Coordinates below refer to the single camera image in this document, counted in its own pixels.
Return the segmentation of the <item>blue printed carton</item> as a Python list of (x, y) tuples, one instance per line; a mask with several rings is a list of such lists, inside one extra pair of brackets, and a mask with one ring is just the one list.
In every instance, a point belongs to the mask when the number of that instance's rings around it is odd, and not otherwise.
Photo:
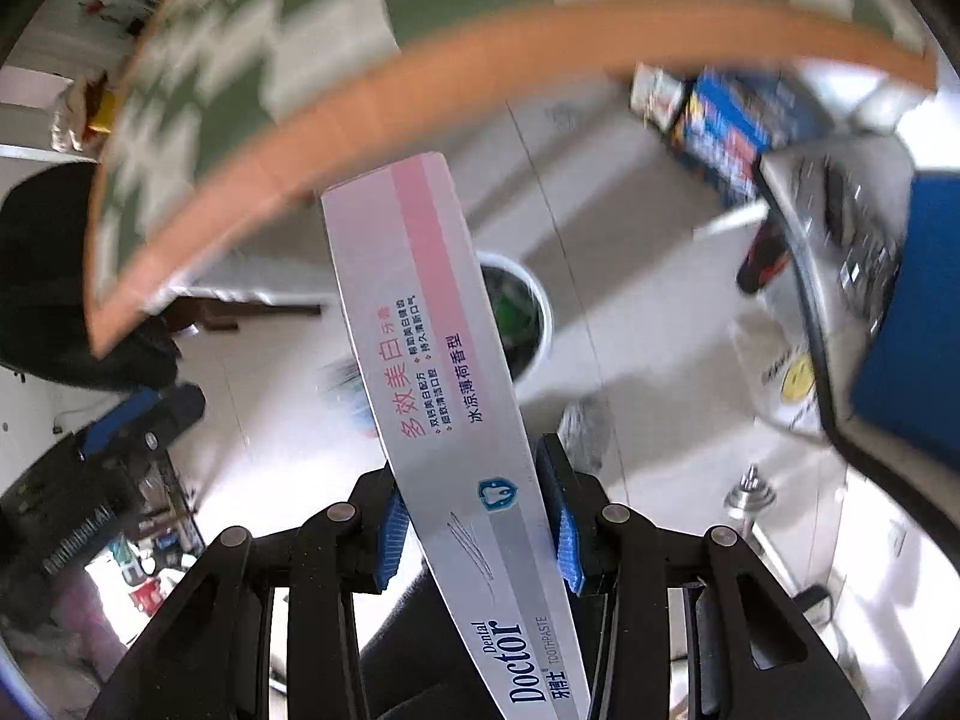
[(832, 128), (827, 109), (791, 73), (705, 70), (686, 92), (670, 144), (731, 210), (758, 199), (754, 165), (763, 153)]

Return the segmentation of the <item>white trash bin black liner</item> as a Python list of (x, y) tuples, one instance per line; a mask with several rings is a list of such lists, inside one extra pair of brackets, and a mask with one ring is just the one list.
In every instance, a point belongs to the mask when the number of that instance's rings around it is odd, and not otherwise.
[(553, 307), (527, 266), (483, 250), (477, 259), (512, 382), (523, 385), (550, 355)]

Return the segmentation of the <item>person's dark trouser legs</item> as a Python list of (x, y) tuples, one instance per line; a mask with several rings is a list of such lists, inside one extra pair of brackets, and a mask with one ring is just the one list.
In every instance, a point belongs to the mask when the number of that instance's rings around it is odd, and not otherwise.
[(359, 656), (371, 718), (501, 720), (427, 566)]

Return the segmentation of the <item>smiley face plastic bag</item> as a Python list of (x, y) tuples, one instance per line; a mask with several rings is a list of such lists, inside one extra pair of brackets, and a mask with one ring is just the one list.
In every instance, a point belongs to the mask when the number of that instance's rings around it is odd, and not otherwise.
[(789, 340), (765, 314), (737, 319), (731, 340), (755, 416), (773, 429), (825, 444), (807, 344)]

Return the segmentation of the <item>white pink toothpaste box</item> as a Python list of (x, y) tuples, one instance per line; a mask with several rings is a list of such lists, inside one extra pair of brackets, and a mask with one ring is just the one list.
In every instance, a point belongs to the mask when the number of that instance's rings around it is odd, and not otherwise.
[(584, 718), (589, 683), (534, 458), (443, 154), (322, 197), (343, 315), (398, 492), (506, 718)]

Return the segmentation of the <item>gripper body black left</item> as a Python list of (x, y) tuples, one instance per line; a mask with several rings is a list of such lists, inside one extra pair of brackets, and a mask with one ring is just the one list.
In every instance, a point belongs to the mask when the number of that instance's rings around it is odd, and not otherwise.
[(190, 517), (171, 447), (203, 418), (205, 397), (181, 383), (142, 388), (78, 433), (67, 434), (2, 494), (2, 577), (49, 583), (84, 566), (155, 510), (151, 475), (174, 515)]

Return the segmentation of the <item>blue foam pad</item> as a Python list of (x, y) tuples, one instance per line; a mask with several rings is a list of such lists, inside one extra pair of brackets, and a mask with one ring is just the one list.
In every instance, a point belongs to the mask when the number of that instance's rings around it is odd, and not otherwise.
[(856, 416), (950, 468), (960, 433), (958, 236), (957, 174), (914, 177), (892, 299), (851, 388)]

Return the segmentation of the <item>red black sandal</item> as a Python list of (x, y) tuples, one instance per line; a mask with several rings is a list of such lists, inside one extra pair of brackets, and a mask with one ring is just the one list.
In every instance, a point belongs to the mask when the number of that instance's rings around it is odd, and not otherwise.
[(775, 220), (760, 224), (745, 259), (737, 271), (737, 288), (745, 296), (755, 296), (765, 289), (791, 261), (781, 226)]

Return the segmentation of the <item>white black printed box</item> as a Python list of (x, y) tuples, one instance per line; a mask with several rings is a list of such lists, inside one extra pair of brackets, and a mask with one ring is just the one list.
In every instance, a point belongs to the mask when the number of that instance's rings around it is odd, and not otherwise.
[(685, 98), (685, 83), (669, 71), (651, 65), (636, 65), (630, 91), (630, 109), (641, 121), (667, 133), (679, 115)]

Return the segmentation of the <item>right grey slipper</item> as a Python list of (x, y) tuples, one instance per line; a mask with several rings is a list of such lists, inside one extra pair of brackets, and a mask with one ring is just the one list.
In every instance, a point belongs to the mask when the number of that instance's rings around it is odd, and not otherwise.
[(613, 416), (604, 395), (592, 394), (568, 403), (556, 435), (569, 465), (579, 473), (599, 476), (613, 452)]

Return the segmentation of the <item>metal dumbbell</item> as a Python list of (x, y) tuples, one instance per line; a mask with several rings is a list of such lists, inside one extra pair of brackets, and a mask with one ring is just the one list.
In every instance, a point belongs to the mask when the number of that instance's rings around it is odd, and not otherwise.
[(775, 504), (776, 491), (755, 463), (748, 466), (724, 499), (724, 509), (734, 520), (752, 520)]

